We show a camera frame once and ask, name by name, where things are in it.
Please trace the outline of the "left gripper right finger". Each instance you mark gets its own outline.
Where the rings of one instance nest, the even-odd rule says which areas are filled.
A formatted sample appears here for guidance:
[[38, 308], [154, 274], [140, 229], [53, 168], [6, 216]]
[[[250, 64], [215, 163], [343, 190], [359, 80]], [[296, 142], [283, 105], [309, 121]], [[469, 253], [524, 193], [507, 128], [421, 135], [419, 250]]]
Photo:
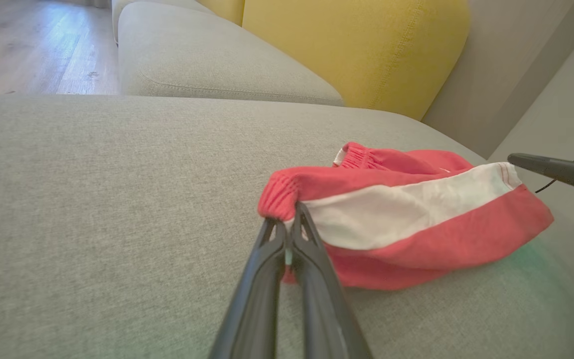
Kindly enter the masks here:
[[373, 359], [309, 209], [295, 205], [291, 272], [301, 286], [305, 359]]

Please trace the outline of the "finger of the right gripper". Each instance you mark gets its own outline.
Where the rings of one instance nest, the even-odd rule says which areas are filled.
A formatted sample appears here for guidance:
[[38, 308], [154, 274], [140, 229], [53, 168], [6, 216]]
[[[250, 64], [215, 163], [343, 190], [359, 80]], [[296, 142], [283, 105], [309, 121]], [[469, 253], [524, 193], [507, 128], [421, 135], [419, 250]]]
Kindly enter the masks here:
[[540, 174], [574, 187], [574, 162], [560, 159], [530, 155], [526, 153], [512, 153], [508, 162], [527, 171]]

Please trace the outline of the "large yellow sofa back cushion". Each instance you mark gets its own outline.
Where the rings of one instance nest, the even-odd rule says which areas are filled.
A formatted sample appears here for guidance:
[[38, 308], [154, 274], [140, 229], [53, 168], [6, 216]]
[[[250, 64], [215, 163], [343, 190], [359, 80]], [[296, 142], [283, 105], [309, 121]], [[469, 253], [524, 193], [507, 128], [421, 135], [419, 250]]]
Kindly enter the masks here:
[[348, 107], [422, 120], [469, 34], [467, 0], [246, 0], [242, 27]]

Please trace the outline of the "grey stitched sofa seat cushion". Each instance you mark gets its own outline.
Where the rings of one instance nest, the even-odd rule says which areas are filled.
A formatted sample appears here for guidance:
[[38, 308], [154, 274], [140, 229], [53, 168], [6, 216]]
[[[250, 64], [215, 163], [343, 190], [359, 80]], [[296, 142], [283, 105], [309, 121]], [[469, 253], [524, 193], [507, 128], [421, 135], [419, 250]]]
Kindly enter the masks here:
[[122, 95], [344, 105], [309, 68], [194, 0], [115, 9]]

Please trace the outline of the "small yellow sofa back cushion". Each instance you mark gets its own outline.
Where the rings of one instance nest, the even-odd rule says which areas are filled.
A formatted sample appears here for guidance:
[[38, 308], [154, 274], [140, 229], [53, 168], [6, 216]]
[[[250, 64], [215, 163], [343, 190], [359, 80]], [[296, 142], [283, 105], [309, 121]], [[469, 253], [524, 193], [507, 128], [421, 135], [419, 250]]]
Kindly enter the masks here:
[[245, 0], [196, 0], [221, 18], [242, 25]]

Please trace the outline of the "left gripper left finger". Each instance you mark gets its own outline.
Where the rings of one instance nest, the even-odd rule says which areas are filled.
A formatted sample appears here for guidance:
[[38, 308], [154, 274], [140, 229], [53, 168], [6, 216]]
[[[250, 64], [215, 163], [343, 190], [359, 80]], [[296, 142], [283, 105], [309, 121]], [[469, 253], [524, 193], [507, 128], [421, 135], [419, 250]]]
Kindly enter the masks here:
[[287, 230], [266, 218], [226, 311], [209, 359], [275, 359]]

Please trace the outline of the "grey sofa cushion end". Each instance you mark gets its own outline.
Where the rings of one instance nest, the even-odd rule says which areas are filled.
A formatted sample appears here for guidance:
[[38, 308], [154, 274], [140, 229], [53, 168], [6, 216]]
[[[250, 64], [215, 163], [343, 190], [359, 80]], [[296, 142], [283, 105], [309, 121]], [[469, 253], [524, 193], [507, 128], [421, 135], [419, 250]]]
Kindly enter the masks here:
[[196, 0], [112, 0], [112, 22], [113, 33], [116, 45], [119, 44], [119, 20], [123, 9], [131, 3], [135, 2], [151, 2], [165, 4], [169, 6], [182, 7], [184, 9], [196, 10], [203, 13], [215, 14], [213, 11], [203, 6]]

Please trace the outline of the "red shorts with white stripe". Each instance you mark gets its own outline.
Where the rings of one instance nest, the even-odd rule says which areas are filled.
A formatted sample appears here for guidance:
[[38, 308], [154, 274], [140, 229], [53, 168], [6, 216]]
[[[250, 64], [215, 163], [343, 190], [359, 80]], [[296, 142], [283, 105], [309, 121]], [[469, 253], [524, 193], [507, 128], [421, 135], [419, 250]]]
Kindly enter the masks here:
[[347, 143], [330, 167], [273, 173], [262, 217], [309, 209], [342, 285], [394, 291], [492, 263], [543, 232], [554, 217], [508, 162], [473, 166], [453, 152]]

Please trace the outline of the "beige sofa backrest panel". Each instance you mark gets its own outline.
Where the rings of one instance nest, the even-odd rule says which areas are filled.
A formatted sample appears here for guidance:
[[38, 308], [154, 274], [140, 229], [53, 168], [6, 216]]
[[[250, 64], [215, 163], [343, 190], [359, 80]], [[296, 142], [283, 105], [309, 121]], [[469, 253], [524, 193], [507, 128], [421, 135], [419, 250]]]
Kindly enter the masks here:
[[423, 123], [488, 158], [574, 51], [574, 0], [468, 0], [464, 50]]

